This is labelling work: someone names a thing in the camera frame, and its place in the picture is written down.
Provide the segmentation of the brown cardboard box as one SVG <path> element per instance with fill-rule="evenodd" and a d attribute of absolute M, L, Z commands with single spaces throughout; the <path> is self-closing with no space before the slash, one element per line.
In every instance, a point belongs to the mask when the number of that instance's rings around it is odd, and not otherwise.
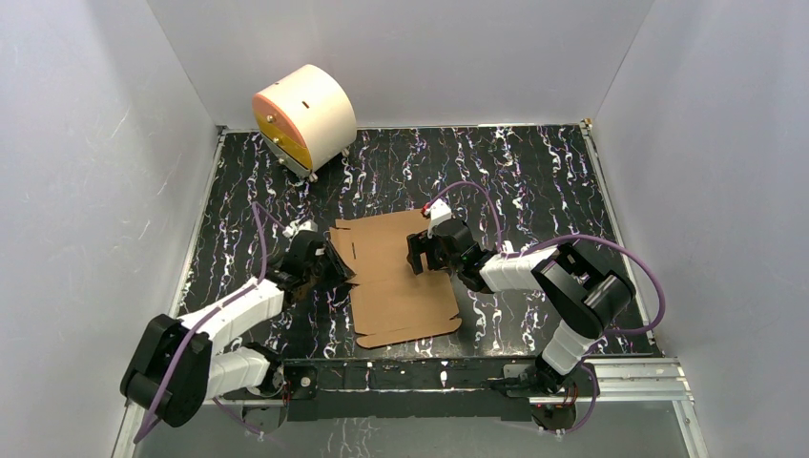
<path fill-rule="evenodd" d="M 427 228 L 418 210 L 337 219 L 330 240 L 355 276 L 348 281 L 356 343 L 365 349 L 450 334 L 461 324 L 448 274 L 413 273 L 406 238 Z"/>

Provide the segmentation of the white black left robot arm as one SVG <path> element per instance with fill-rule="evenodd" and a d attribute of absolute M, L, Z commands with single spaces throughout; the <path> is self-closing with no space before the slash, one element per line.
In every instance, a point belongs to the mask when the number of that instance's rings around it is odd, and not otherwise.
<path fill-rule="evenodd" d="M 286 251 L 264 260 L 257 274 L 228 296 L 178 318 L 152 318 L 120 382 L 128 401 L 149 412 L 149 421 L 180 427 L 204 402 L 241 389 L 262 397 L 281 394 L 280 355 L 259 344 L 226 347 L 320 286 L 349 282 L 354 272 L 324 235 L 301 230 Z"/>

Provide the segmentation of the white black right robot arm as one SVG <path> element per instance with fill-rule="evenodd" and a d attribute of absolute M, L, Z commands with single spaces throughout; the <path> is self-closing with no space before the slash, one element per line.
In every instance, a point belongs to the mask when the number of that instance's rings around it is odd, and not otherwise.
<path fill-rule="evenodd" d="M 571 238 L 524 254 L 498 252 L 482 248 L 463 220 L 451 218 L 407 236 L 406 243 L 406 260 L 416 275 L 446 270 L 473 292 L 545 294 L 561 322 L 523 378 L 550 395 L 573 385 L 587 351 L 636 294 L 631 281 L 601 268 Z"/>

